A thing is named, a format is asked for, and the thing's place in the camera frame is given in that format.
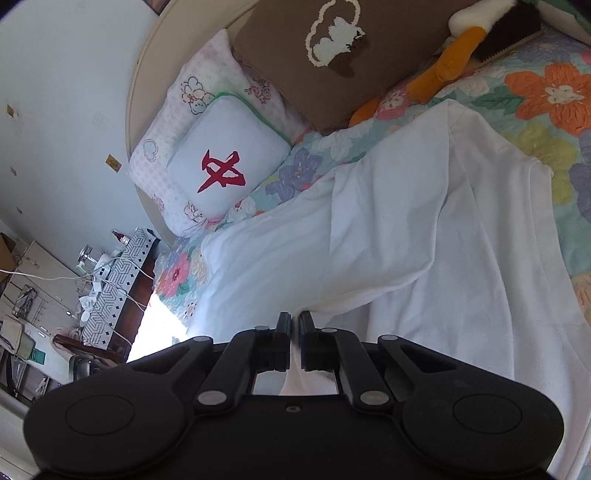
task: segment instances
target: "white pillow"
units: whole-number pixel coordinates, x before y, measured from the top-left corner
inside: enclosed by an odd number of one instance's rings
[[[193,122],[222,92],[244,97],[290,141],[309,126],[268,81],[241,68],[232,56],[228,32],[220,30],[183,66],[129,161],[131,180],[155,201],[177,236],[198,235],[206,219],[172,181],[166,165]]]
[[[168,173],[211,222],[250,195],[291,147],[242,100],[215,99],[168,163]]]

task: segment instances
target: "black device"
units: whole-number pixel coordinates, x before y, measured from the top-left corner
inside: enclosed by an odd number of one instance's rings
[[[304,312],[301,365],[339,394],[252,395],[289,368],[290,332],[282,313],[48,393],[24,423],[37,479],[551,478],[564,427],[546,396],[394,335],[362,343]]]

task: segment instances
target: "cardboard box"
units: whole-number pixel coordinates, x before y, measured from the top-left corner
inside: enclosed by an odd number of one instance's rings
[[[8,250],[4,239],[0,236],[0,269],[14,272],[17,264],[14,261],[12,254]],[[0,282],[8,276],[7,273],[0,272]]]

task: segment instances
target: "stuffed toy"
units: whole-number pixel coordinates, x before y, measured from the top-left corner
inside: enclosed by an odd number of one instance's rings
[[[449,19],[456,39],[439,59],[407,86],[417,102],[427,103],[462,73],[474,70],[541,32],[540,14],[519,0],[480,0]],[[473,54],[476,62],[467,68]]]

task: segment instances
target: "red symbol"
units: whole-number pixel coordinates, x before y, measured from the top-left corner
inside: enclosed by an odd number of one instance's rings
[[[226,161],[221,161],[217,158],[210,157],[208,150],[201,162],[201,168],[202,170],[209,173],[209,178],[205,181],[203,185],[199,187],[197,193],[200,193],[206,188],[209,188],[217,181],[222,187],[227,187],[228,185],[238,185],[242,187],[246,185],[244,175],[234,168],[234,165],[236,165],[239,161],[240,157],[238,156],[237,151],[233,151],[232,155],[230,155],[226,159]],[[212,163],[218,166],[217,170],[214,170],[210,167]],[[233,176],[225,177],[224,174],[228,171],[233,173]]]

